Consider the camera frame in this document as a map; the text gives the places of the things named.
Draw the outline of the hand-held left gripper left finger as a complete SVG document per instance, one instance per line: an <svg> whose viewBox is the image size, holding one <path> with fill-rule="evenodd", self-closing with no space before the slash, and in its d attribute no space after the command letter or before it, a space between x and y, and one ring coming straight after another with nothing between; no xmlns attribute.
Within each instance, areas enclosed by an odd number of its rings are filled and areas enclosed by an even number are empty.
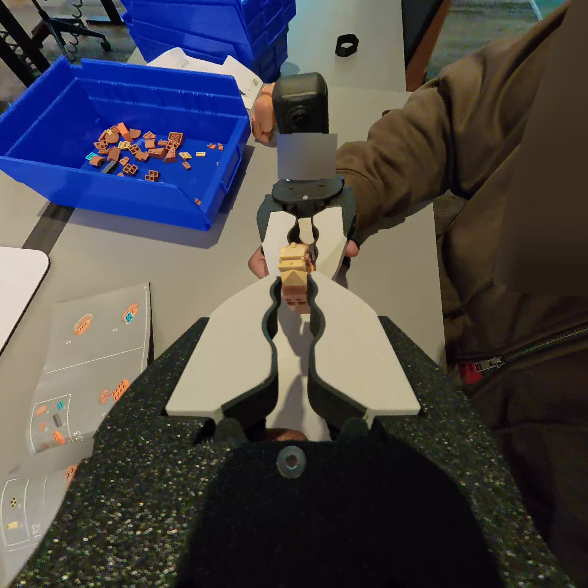
<svg viewBox="0 0 588 588"><path fill-rule="evenodd" d="M261 420L273 410L280 290L279 278L267 276L211 313L166 404L167 415Z"/></svg>

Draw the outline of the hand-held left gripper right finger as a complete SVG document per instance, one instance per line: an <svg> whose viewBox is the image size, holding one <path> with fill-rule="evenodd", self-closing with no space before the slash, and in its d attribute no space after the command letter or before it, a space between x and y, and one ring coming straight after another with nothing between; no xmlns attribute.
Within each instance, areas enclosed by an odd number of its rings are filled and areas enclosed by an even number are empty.
<svg viewBox="0 0 588 588"><path fill-rule="evenodd" d="M377 313L324 275L308 278L307 396L327 422L417 415L420 404Z"/></svg>

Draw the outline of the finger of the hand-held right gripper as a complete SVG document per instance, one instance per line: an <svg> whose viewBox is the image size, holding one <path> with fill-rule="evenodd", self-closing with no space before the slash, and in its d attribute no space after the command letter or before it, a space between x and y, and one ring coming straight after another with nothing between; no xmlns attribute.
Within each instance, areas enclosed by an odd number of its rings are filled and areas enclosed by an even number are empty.
<svg viewBox="0 0 588 588"><path fill-rule="evenodd" d="M317 233L313 244L315 270L333 279L341 268L348 243L342 208L328 207L315 214L312 227Z"/></svg>
<svg viewBox="0 0 588 588"><path fill-rule="evenodd" d="M289 212L261 212L261 245L267 267L266 276L280 275L278 264L281 250L289 245L289 234L297 225L297 217Z"/></svg>

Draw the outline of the brown and tan brick model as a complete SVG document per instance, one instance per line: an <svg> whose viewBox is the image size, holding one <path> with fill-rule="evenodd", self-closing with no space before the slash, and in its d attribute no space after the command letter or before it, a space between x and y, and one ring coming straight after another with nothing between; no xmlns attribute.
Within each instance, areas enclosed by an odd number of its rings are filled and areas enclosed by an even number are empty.
<svg viewBox="0 0 588 588"><path fill-rule="evenodd" d="M282 284L282 301L293 313L309 315L307 279L315 269L313 244L292 242L280 248L277 269Z"/></svg>

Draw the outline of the person's right forearm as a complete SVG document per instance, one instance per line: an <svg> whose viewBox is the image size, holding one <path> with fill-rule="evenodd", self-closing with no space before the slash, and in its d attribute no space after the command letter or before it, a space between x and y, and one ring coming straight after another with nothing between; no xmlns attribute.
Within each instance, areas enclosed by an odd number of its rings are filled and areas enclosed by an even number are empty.
<svg viewBox="0 0 588 588"><path fill-rule="evenodd" d="M447 190L473 195L492 174L498 146L475 114L488 114L479 85L441 77L382 116L365 141L344 143L336 171L355 197L358 230Z"/></svg>

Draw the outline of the grey desk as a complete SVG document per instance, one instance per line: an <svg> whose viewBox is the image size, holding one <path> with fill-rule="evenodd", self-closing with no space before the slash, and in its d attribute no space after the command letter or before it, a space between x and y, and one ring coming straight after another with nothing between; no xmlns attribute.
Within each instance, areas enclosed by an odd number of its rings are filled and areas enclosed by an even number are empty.
<svg viewBox="0 0 588 588"><path fill-rule="evenodd" d="M366 138L389 108L401 107L405 56L400 1L298 1L284 73L317 71L329 91L329 126L339 143ZM277 180L276 150L249 139L224 209L207 232L75 210L49 253L48 275L1 356L9 437L28 412L45 362L51 307L151 283L158 357L196 320L255 278L247 261L259 246L256 212ZM338 280L389 317L446 368L433 205L387 219Z"/></svg>

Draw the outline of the person's right hand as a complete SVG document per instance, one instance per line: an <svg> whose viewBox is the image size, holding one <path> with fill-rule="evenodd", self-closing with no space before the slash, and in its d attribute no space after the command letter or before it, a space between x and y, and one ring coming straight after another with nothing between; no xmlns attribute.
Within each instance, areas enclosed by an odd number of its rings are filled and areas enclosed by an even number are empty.
<svg viewBox="0 0 588 588"><path fill-rule="evenodd" d="M345 253L343 256L340 270L350 267L350 259L357 257L359 254L359 246L353 240L347 241ZM266 259L262 251L262 246L259 246L248 261L250 271L259 279L269 275Z"/></svg>

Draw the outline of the white paper sheet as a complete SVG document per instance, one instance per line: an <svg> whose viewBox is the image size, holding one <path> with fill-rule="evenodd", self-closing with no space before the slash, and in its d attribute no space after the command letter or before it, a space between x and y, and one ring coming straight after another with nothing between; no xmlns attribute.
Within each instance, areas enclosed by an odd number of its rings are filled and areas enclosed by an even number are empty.
<svg viewBox="0 0 588 588"><path fill-rule="evenodd" d="M180 47L169 49L147 63L148 66L172 70L186 70L233 77L237 83L244 105L248 111L267 85L252 70L246 68L236 58L228 55L221 64L194 58Z"/></svg>

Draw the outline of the stack of blue bins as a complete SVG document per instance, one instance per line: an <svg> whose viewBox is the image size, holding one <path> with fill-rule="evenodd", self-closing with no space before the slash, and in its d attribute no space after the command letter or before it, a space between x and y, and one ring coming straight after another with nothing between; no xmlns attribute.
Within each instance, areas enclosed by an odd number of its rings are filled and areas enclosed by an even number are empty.
<svg viewBox="0 0 588 588"><path fill-rule="evenodd" d="M275 82L288 57L295 1L122 1L128 31L146 62L172 48L213 63L227 56Z"/></svg>

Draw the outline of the grey instruction booklet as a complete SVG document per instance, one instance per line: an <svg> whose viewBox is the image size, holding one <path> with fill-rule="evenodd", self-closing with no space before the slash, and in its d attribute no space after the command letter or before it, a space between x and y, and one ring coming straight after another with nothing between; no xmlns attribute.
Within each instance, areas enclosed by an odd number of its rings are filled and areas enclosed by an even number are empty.
<svg viewBox="0 0 588 588"><path fill-rule="evenodd" d="M94 437L130 384L147 367L151 338L149 282L57 303L40 379L24 420L30 454ZM1 484L1 553L32 548L76 470L7 475Z"/></svg>

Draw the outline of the pile of loose toy bricks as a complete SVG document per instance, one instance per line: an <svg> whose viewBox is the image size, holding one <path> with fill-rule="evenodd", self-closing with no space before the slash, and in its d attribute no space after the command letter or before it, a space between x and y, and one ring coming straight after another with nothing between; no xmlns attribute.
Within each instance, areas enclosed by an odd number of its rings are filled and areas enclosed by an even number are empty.
<svg viewBox="0 0 588 588"><path fill-rule="evenodd" d="M215 154L213 164L218 167L223 151L221 142L209 142L189 151L183 132L170 131L158 136L121 122L100 133L84 163L101 173L155 183L170 180L173 165L189 172L195 166L193 159L204 159L210 153Z"/></svg>

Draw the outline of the person's brown jacket torso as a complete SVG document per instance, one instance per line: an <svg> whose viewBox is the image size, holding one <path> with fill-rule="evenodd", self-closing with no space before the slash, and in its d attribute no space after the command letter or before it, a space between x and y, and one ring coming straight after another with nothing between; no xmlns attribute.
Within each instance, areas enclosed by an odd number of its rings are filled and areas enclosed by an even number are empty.
<svg viewBox="0 0 588 588"><path fill-rule="evenodd" d="M570 2L514 40L447 65L435 82L451 131L441 193L465 207L439 238L448 359L502 359L465 387L497 437L563 570L587 587L587 298L493 284L506 191Z"/></svg>

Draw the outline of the white mat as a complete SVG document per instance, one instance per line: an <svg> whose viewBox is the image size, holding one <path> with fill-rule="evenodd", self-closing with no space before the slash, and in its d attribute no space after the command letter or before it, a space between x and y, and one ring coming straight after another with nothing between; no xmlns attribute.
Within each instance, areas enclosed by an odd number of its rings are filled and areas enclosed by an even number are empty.
<svg viewBox="0 0 588 588"><path fill-rule="evenodd" d="M49 270L49 257L36 249L1 246L1 351Z"/></svg>

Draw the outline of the blue plastic bin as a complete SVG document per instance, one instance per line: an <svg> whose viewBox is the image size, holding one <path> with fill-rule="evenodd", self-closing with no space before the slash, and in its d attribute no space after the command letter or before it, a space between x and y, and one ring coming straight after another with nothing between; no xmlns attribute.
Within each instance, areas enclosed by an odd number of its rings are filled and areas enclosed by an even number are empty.
<svg viewBox="0 0 588 588"><path fill-rule="evenodd" d="M121 122L158 136L183 132L189 151L221 142L219 166L210 153L155 183L87 166L100 133ZM1 169L58 205L207 231L250 131L233 77L60 58L2 115Z"/></svg>

